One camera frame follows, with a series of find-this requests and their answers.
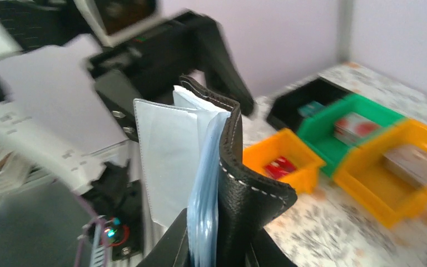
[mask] storage bin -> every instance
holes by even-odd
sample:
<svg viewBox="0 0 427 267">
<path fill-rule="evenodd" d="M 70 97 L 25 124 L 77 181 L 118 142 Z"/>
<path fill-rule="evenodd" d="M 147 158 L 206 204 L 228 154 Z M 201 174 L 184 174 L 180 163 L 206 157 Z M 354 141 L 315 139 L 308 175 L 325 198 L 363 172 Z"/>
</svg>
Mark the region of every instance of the storage bin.
<svg viewBox="0 0 427 267">
<path fill-rule="evenodd" d="M 297 194 L 312 193 L 318 182 L 320 167 L 323 167 L 325 162 L 287 128 L 244 149 L 243 164 L 266 176 L 264 166 L 280 156 L 291 161 L 297 170 L 279 181 L 292 186 Z"/>
<path fill-rule="evenodd" d="M 353 94 L 330 105 L 315 116 L 304 120 L 297 135 L 326 162 L 326 166 L 322 168 L 322 171 L 328 177 L 331 177 L 348 150 L 352 148 L 334 136 L 335 122 L 351 112 L 368 118 L 381 126 L 381 129 L 373 132 L 358 143 L 369 140 L 404 118 L 403 115 L 393 110 L 363 96 Z"/>
<path fill-rule="evenodd" d="M 427 152 L 427 126 L 408 119 L 354 148 L 334 175 L 335 182 L 390 228 L 427 206 L 427 186 L 415 188 L 384 166 L 384 153 L 404 144 Z"/>
<path fill-rule="evenodd" d="M 269 112 L 266 121 L 276 130 L 289 128 L 293 132 L 299 129 L 304 120 L 299 108 L 316 101 L 328 106 L 352 93 L 323 78 L 313 80 L 293 91 L 278 97 Z"/>
</svg>

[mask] leather pouch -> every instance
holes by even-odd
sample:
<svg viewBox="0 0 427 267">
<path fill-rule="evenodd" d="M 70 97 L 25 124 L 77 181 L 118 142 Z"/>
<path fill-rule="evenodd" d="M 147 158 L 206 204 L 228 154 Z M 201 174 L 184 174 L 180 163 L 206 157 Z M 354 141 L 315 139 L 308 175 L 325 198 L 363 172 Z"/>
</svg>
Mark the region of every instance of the leather pouch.
<svg viewBox="0 0 427 267">
<path fill-rule="evenodd" d="M 242 164 L 243 133 L 238 102 L 204 88 L 187 76 L 181 76 L 180 85 L 231 112 L 219 144 L 217 266 L 295 266 L 263 229 L 295 203 L 295 190 Z M 140 266 L 190 266 L 187 234 L 180 234 L 185 229 L 183 210 Z"/>
</svg>

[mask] table surface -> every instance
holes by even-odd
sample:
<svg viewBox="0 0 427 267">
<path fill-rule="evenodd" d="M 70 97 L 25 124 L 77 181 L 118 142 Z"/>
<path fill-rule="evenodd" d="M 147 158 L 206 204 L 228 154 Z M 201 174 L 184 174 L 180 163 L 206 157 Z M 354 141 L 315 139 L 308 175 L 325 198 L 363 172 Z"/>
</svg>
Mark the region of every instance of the table surface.
<svg viewBox="0 0 427 267">
<path fill-rule="evenodd" d="M 427 96 L 355 63 L 319 76 L 427 124 Z M 315 79 L 311 76 L 269 97 L 243 119 L 244 147 L 275 133 L 265 122 L 274 98 Z M 300 267 L 427 267 L 427 211 L 389 230 L 351 196 L 322 175 L 311 195 L 302 194 L 266 226 L 283 252 Z"/>
</svg>

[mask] flower pattern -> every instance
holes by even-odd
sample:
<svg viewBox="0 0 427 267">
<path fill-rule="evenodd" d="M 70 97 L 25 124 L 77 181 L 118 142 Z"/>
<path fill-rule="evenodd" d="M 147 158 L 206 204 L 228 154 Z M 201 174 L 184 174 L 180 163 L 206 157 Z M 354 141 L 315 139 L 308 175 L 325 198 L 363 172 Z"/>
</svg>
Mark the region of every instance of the flower pattern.
<svg viewBox="0 0 427 267">
<path fill-rule="evenodd" d="M 318 76 L 427 124 L 426 95 L 370 69 L 347 63 Z M 275 133 L 265 117 L 277 96 L 315 78 L 258 97 L 255 113 L 243 119 L 244 147 Z M 265 228 L 298 266 L 427 267 L 427 212 L 389 230 L 327 177 Z"/>
</svg>

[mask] yellow bin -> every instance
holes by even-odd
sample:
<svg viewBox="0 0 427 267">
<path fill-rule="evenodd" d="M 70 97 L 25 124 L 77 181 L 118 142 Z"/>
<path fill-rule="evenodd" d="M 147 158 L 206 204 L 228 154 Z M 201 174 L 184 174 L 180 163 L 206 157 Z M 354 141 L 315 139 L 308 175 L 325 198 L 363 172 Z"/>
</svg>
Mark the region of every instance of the yellow bin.
<svg viewBox="0 0 427 267">
<path fill-rule="evenodd" d="M 412 144 L 427 152 L 427 126 L 413 119 L 354 148 L 334 175 L 334 181 L 384 226 L 420 215 L 427 206 L 427 187 L 415 188 L 384 166 L 384 153 Z"/>
<path fill-rule="evenodd" d="M 297 194 L 312 193 L 318 183 L 320 168 L 325 166 L 325 162 L 288 128 L 244 149 L 243 164 L 267 176 L 264 166 L 280 156 L 292 162 L 297 170 L 279 181 L 292 186 Z"/>
</svg>

